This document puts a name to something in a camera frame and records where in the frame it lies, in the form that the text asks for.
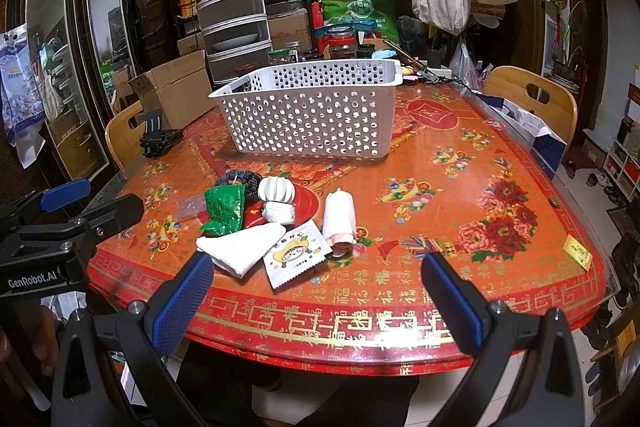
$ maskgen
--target green wrapper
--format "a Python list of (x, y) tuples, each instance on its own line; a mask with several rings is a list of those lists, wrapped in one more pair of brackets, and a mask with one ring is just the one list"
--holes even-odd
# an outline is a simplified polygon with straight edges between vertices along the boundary
[(244, 185), (220, 185), (204, 193), (209, 220), (200, 227), (205, 232), (226, 235), (242, 228)]

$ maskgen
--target human hand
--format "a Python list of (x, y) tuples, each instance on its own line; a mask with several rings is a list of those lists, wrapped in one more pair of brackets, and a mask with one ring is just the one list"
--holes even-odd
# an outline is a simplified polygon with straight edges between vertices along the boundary
[[(40, 360), (40, 370), (46, 377), (52, 377), (58, 363), (58, 341), (56, 340), (56, 328), (51, 310), (46, 306), (40, 306), (40, 327), (33, 339), (33, 354)], [(24, 389), (15, 379), (6, 362), (11, 355), (9, 339), (0, 331), (0, 375), (4, 377), (7, 385), (17, 399), (25, 399)]]

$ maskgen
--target yellow packet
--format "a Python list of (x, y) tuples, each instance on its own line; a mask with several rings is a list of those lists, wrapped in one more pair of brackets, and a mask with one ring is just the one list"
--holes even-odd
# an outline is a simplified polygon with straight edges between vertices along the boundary
[(585, 270), (589, 271), (591, 269), (593, 255), (571, 234), (566, 237), (564, 251), (573, 257)]

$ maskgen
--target orange floral tablecloth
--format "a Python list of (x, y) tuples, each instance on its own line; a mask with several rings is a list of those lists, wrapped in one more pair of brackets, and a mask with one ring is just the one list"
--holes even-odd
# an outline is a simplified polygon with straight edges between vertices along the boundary
[[(92, 283), (126, 303), (148, 298), (190, 257), (206, 216), (178, 222), (177, 200), (243, 168), (289, 177), (297, 212), (322, 219), (336, 188), (353, 194), (358, 243), (280, 291), (262, 263), (244, 279), (216, 271), (189, 336), (242, 356), (309, 371), (397, 375), (468, 365), (420, 283), (421, 257), (441, 251), (462, 278), (514, 311), (564, 309), (572, 327), (606, 291), (599, 255), (585, 272), (562, 247), (571, 233), (597, 252), (571, 210), (553, 208), (549, 179), (504, 126), (452, 86), (397, 91), (392, 149), (382, 160), (247, 156), (219, 110), (128, 182), (143, 220), (98, 248)], [(245, 223), (260, 219), (249, 208)]]

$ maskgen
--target green leaf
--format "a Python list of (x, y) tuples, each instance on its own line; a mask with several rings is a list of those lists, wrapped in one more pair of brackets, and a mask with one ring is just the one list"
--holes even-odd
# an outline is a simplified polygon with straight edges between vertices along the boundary
[(482, 261), (484, 261), (490, 255), (495, 255), (495, 252), (492, 252), (490, 250), (478, 250), (471, 256), (471, 261), (479, 261), (480, 263), (482, 263)]

